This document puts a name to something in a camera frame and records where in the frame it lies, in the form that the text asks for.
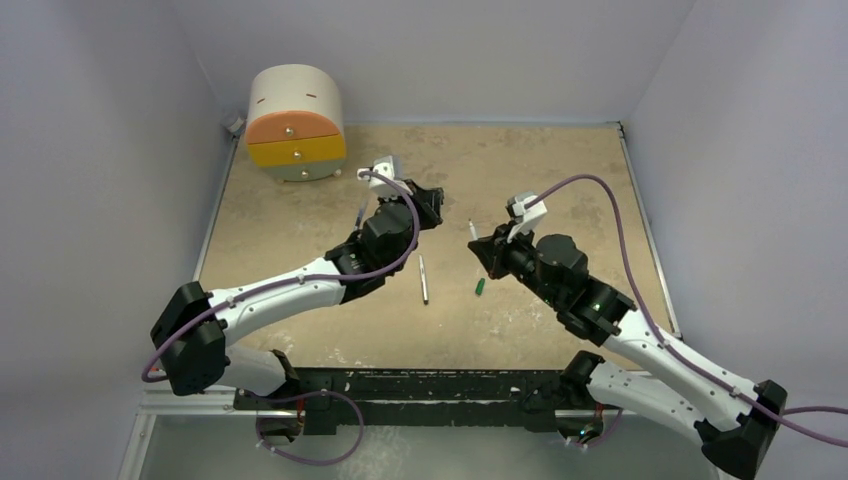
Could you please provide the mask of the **blue pen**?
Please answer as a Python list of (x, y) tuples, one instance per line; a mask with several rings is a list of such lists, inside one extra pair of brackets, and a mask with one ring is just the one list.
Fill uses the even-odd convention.
[(360, 205), (358, 212), (357, 212), (357, 216), (356, 216), (356, 219), (355, 219), (355, 222), (354, 222), (354, 230), (360, 229), (366, 209), (367, 209), (367, 202), (363, 202)]

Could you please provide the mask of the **white marker black tip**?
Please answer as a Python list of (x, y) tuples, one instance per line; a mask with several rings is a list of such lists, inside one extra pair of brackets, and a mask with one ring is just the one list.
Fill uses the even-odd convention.
[(430, 303), (429, 285), (428, 285), (425, 261), (424, 261), (423, 255), (421, 255), (421, 254), (419, 254), (419, 257), (418, 257), (418, 266), (419, 266), (419, 277), (420, 277), (420, 285), (421, 285), (421, 293), (422, 293), (422, 302), (423, 302), (423, 305), (427, 306)]

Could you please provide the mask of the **white marker blue tip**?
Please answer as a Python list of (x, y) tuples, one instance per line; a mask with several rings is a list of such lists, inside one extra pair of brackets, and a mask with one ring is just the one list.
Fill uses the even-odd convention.
[(469, 232), (470, 232), (471, 240), (477, 241), (478, 238), (479, 238), (478, 233), (477, 233), (476, 227), (475, 227), (475, 225), (474, 225), (474, 223), (471, 219), (468, 220), (468, 226), (469, 226)]

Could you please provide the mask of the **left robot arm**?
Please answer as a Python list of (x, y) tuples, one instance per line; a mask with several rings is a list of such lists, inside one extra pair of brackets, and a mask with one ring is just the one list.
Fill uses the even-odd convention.
[(242, 389), (272, 408), (292, 405), (297, 374), (279, 351), (242, 348), (247, 335), (314, 309), (364, 297), (404, 268), (421, 231), (442, 222), (444, 191), (410, 179), (386, 181), (393, 190), (341, 244), (294, 271), (250, 285), (206, 291), (180, 286), (150, 332), (153, 357), (145, 383), (166, 381), (177, 396), (213, 385)]

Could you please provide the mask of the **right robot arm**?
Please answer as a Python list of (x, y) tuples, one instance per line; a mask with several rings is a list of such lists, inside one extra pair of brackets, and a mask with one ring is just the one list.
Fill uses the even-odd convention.
[(692, 401), (704, 415), (695, 430), (707, 459), (736, 478), (755, 477), (778, 429), (782, 387), (736, 375), (657, 327), (627, 295), (590, 274), (571, 237), (508, 233), (502, 225), (468, 244), (491, 278), (515, 277), (571, 334), (637, 363)]

